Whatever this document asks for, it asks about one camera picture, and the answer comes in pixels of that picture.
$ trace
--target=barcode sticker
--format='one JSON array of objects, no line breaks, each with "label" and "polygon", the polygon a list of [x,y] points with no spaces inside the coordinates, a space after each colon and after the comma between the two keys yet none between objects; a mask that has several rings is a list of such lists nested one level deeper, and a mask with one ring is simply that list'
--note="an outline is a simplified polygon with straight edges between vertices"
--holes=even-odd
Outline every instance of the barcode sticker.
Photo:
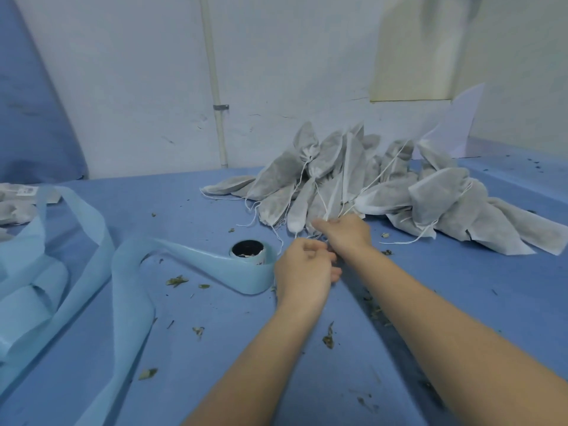
[{"label": "barcode sticker", "polygon": [[18,192],[16,196],[35,196],[38,192],[39,187],[29,187],[24,185],[23,187],[18,188]]}]

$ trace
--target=person's left hand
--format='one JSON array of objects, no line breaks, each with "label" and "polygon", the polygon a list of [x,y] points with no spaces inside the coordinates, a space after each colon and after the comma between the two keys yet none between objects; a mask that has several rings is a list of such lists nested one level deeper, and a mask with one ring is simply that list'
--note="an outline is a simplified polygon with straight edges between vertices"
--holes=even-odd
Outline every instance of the person's left hand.
[{"label": "person's left hand", "polygon": [[308,308],[319,314],[339,280],[341,269],[333,267],[335,253],[314,239],[295,239],[274,266],[278,307]]}]

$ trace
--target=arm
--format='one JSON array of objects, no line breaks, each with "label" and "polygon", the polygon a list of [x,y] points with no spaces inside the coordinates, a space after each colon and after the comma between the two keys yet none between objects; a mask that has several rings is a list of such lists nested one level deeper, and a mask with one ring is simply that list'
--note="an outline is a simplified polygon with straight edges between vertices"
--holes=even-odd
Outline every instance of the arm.
[{"label": "arm", "polygon": [[266,425],[341,270],[323,242],[297,239],[277,262],[278,308],[182,426]]},{"label": "arm", "polygon": [[374,249],[369,226],[359,217],[313,224],[358,273],[465,424],[568,422],[568,383]]}]

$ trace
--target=blue sheet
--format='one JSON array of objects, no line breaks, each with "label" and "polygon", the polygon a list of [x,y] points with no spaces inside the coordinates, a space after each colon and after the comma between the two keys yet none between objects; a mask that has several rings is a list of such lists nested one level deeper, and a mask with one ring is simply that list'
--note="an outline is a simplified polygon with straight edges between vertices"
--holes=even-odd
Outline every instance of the blue sheet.
[{"label": "blue sheet", "polygon": [[[510,164],[506,158],[511,157],[502,157],[501,164]],[[499,166],[493,160],[491,164]],[[484,182],[491,195],[568,224],[568,205],[552,197],[555,192],[540,195],[522,186],[525,175],[511,183],[484,171],[487,167],[480,165],[472,176]],[[541,167],[546,172],[546,165]],[[274,247],[278,241],[258,222],[251,228],[236,226],[251,219],[241,201],[209,200],[198,187],[257,171],[230,169],[66,185],[101,211],[117,245],[132,235],[146,235],[227,254],[234,243],[246,238]],[[532,182],[538,182],[537,174],[541,175],[535,171]],[[47,251],[67,265],[73,284],[94,245],[74,226],[64,206],[49,207],[48,221],[53,229]],[[385,248],[378,243],[383,232],[390,233],[389,241],[411,239],[383,219],[369,218],[369,223],[374,243],[381,249]],[[286,245],[291,240],[284,239]],[[506,257],[442,234],[436,240],[388,247],[394,253],[392,259],[422,283],[568,378],[566,251],[559,257],[543,251]],[[240,295],[167,256],[148,258],[141,273],[158,320],[114,420],[124,426],[177,426],[272,315],[274,293]],[[189,282],[177,288],[165,285],[180,274]],[[202,283],[211,287],[198,288]],[[456,424],[440,406],[396,330],[369,320],[363,295],[359,281],[348,271],[332,289],[274,424]],[[329,350],[322,337],[332,321],[336,345]],[[193,327],[205,328],[201,339]],[[136,379],[143,369],[152,367],[159,368],[154,378]],[[0,401],[0,424],[72,425],[108,382],[111,369],[111,286],[107,285],[10,396]]]},{"label": "blue sheet", "polygon": [[87,165],[25,23],[0,0],[0,182],[62,182]]}]

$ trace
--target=blue tabletop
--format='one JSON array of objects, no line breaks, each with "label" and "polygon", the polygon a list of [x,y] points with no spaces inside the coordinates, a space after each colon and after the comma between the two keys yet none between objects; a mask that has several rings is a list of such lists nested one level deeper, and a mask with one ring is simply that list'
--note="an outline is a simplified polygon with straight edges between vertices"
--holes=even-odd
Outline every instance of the blue tabletop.
[{"label": "blue tabletop", "polygon": [[[550,180],[566,166],[527,158],[531,157],[512,153],[465,159],[461,164],[485,183],[490,195],[568,224],[566,190],[561,182]],[[250,228],[237,226],[252,219],[243,201],[210,200],[199,193],[203,185],[257,171],[229,169],[66,185],[104,215],[117,245],[132,235],[149,235],[219,254],[227,254],[246,238],[278,249],[269,228],[258,222]],[[546,191],[539,191],[538,185]],[[568,377],[566,251],[559,257],[543,251],[506,257],[442,234],[436,240],[387,247],[379,244],[383,232],[391,235],[388,241],[407,241],[411,236],[385,219],[367,220],[375,245],[392,250],[392,259],[407,272]],[[48,253],[68,265],[73,283],[94,245],[80,233],[65,204],[49,207],[48,225]],[[284,229],[280,236],[285,246],[290,243]],[[177,288],[165,285],[180,274],[189,282]],[[140,283],[156,305],[157,320],[110,424],[176,426],[273,314],[274,293],[241,295],[159,254],[142,263]],[[211,287],[200,289],[200,283]],[[112,374],[111,290],[111,284],[106,285],[0,401],[0,424],[74,424]],[[357,277],[345,269],[303,348],[274,424],[456,424],[396,330],[384,325],[384,317],[369,318],[364,295]],[[329,350],[322,337],[331,322],[336,344]],[[205,328],[201,339],[192,327]],[[152,367],[159,368],[155,377],[137,380],[143,369]]]}]

